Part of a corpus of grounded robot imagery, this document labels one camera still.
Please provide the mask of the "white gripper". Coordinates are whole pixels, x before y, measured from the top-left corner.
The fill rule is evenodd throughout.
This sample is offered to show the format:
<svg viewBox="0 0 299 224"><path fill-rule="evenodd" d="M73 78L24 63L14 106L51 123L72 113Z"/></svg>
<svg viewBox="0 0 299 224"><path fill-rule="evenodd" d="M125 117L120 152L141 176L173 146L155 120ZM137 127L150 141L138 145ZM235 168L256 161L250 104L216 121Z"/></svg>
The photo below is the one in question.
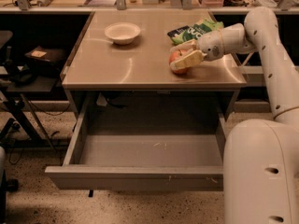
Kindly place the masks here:
<svg viewBox="0 0 299 224"><path fill-rule="evenodd" d="M170 49L170 52L173 53L176 50L186 50L186 53L181 58L173 62L177 69L196 66L204 58L206 61L218 60L224 56L222 34L220 31L203 34L197 41L193 39L174 46Z"/></svg>

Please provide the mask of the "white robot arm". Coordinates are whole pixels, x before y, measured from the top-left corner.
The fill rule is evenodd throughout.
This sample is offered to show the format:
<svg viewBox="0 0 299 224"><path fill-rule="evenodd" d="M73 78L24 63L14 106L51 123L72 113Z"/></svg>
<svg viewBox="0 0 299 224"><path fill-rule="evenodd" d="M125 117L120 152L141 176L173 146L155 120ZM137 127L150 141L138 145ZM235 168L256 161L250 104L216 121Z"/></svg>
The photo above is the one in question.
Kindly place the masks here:
<svg viewBox="0 0 299 224"><path fill-rule="evenodd" d="M272 9L171 48L177 72L229 53L259 53L273 118L249 119L229 133L223 160L225 224L299 224L299 73L282 45Z"/></svg>

